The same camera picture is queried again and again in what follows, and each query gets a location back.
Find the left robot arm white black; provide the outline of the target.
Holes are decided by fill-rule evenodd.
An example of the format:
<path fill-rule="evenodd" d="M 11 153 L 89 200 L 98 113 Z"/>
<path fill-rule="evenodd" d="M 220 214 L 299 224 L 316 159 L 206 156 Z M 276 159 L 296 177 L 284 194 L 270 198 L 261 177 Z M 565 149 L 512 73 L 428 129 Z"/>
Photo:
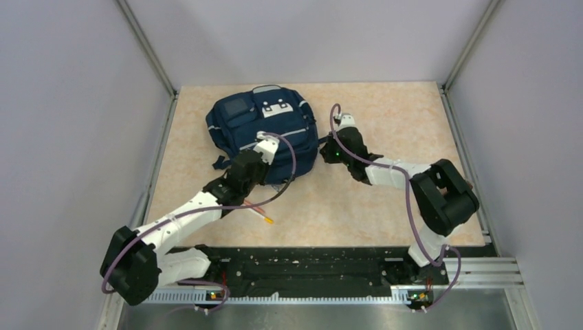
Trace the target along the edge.
<path fill-rule="evenodd" d="M 100 266 L 102 292 L 117 293 L 131 306 L 145 301 L 162 284 L 168 252 L 205 225 L 244 209 L 244 200 L 264 181 L 276 152 L 275 146 L 263 142 L 242 151 L 222 176 L 174 212 L 135 229 L 118 228 Z"/>

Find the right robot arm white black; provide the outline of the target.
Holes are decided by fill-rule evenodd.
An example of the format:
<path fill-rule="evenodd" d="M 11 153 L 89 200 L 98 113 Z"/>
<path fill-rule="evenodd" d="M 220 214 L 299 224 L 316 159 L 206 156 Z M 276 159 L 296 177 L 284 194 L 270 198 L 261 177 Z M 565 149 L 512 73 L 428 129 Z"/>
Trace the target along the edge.
<path fill-rule="evenodd" d="M 448 159 L 433 164 L 409 164 L 368 151 L 355 127 L 330 132 L 319 140 L 320 154 L 328 164 L 343 164 L 355 181 L 370 186 L 392 186 L 405 192 L 406 212 L 413 215 L 416 202 L 424 226 L 410 225 L 415 242 L 403 264 L 405 278 L 422 283 L 431 266 L 442 263 L 448 250 L 448 237 L 480 208 L 472 185 Z"/>

